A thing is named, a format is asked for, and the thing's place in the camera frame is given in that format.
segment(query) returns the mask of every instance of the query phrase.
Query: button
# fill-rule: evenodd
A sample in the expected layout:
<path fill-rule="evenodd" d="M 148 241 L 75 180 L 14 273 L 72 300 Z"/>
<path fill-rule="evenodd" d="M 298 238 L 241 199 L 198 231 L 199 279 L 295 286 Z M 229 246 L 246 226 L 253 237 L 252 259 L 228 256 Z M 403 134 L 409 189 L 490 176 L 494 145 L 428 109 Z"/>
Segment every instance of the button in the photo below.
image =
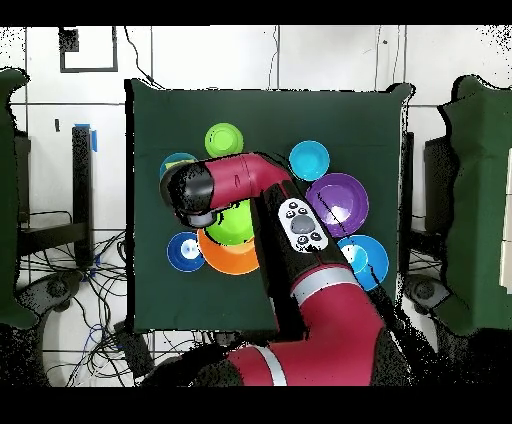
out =
<path fill-rule="evenodd" d="M 309 234 L 315 229 L 315 221 L 309 216 L 297 215 L 292 219 L 291 230 L 294 234 Z"/>

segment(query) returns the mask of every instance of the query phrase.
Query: floor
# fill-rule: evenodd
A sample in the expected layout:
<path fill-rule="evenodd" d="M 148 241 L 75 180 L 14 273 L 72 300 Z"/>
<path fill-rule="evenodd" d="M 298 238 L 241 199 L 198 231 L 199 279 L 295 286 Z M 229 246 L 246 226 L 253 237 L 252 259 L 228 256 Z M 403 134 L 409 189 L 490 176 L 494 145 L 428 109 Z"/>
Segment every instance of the floor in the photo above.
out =
<path fill-rule="evenodd" d="M 416 87 L 408 109 L 408 130 L 415 134 L 413 214 L 419 218 L 413 219 L 413 226 L 421 229 L 425 214 L 423 143 L 446 132 L 436 106 L 450 100 L 452 84 L 461 75 L 478 74 L 500 87 L 512 85 L 508 30 L 476 26 L 282 25 L 277 31 L 276 27 L 128 27 L 126 32 L 124 27 L 117 27 L 118 72 L 65 74 L 60 73 L 57 28 L 0 28 L 0 66 L 23 68 L 30 76 L 27 87 L 15 92 L 10 102 L 17 127 L 32 139 L 32 212 L 72 211 L 71 127 L 88 123 L 97 131 L 97 151 L 93 153 L 95 242 L 116 236 L 125 228 L 123 79 L 143 78 L 142 71 L 165 88 L 181 89 L 384 91 L 393 83 L 407 81 Z M 66 53 L 66 66 L 112 66 L 111 27 L 78 29 L 80 51 Z M 32 226 L 65 223 L 66 219 L 65 214 L 36 215 Z M 52 250 L 48 256 L 57 261 L 65 254 Z M 123 265 L 115 244 L 102 255 L 101 262 Z M 30 271 L 20 275 L 20 286 L 44 275 L 44 271 L 38 271 L 44 269 L 42 265 L 37 268 L 30 262 L 30 266 Z M 97 275 L 100 283 L 105 278 Z M 122 281 L 112 289 L 118 295 L 124 290 Z M 83 284 L 77 298 L 87 312 L 88 322 L 98 323 L 98 302 L 88 284 Z M 113 322 L 123 319 L 126 297 L 109 296 L 108 302 Z M 406 301 L 404 308 L 435 345 L 432 323 L 416 315 Z M 92 349 L 94 341 L 89 340 L 89 333 L 75 301 L 67 311 L 50 315 L 43 346 L 45 367 L 71 364 L 49 370 L 53 385 L 65 385 L 74 364 Z M 190 332 L 155 332 L 147 337 L 157 363 L 192 345 Z M 169 351 L 169 341 L 174 345 L 184 343 Z M 110 365 L 105 367 L 103 373 L 107 374 Z M 76 384 L 81 387 L 121 384 L 115 377 L 91 379 L 84 369 L 81 372 Z M 126 385 L 133 385 L 129 374 L 122 379 Z"/>

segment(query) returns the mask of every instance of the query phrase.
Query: purple bowl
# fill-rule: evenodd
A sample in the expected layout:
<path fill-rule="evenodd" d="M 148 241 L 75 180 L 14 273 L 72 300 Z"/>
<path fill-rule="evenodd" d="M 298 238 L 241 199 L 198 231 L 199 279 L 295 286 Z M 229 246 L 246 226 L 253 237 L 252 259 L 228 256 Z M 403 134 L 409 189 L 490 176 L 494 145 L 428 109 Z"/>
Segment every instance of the purple bowl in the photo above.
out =
<path fill-rule="evenodd" d="M 306 191 L 306 199 L 333 237 L 355 233 L 368 216 L 366 190 L 347 174 L 324 175 Z"/>

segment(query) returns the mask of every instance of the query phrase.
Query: metal stand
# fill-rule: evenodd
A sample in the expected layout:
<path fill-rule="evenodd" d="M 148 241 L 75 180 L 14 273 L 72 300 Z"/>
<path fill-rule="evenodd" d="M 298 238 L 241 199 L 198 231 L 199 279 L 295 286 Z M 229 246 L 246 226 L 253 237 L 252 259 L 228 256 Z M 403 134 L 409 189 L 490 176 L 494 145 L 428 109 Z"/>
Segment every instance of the metal stand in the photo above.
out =
<path fill-rule="evenodd" d="M 28 153 L 30 140 L 25 136 L 15 139 L 18 153 L 18 187 L 20 222 L 29 221 Z M 46 228 L 20 228 L 18 230 L 18 255 L 27 256 L 41 250 L 74 243 L 75 261 L 78 268 L 93 263 L 92 239 L 92 190 L 91 148 L 89 129 L 72 129 L 73 143 L 73 224 Z"/>

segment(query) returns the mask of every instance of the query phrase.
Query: blue bowl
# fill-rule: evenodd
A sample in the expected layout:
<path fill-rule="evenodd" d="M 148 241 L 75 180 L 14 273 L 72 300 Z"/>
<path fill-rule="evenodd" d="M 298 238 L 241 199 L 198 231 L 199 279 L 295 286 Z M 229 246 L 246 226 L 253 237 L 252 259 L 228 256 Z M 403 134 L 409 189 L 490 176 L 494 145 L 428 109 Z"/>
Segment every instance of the blue bowl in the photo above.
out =
<path fill-rule="evenodd" d="M 165 171 L 167 171 L 166 164 L 173 164 L 176 162 L 181 162 L 182 160 L 196 161 L 197 159 L 188 153 L 173 153 L 172 155 L 167 156 L 162 162 L 162 165 L 160 165 L 160 178 L 162 178 L 162 175 L 164 175 Z"/>
<path fill-rule="evenodd" d="M 349 236 L 341 239 L 338 247 L 365 291 L 373 290 L 384 281 L 389 259 L 386 250 L 377 240 L 368 236 Z"/>
<path fill-rule="evenodd" d="M 329 169 L 329 152 L 317 141 L 307 140 L 297 144 L 290 153 L 293 173 L 305 181 L 315 181 Z"/>
<path fill-rule="evenodd" d="M 183 232 L 176 234 L 167 245 L 167 259 L 181 272 L 197 271 L 205 262 L 199 250 L 197 234 Z"/>

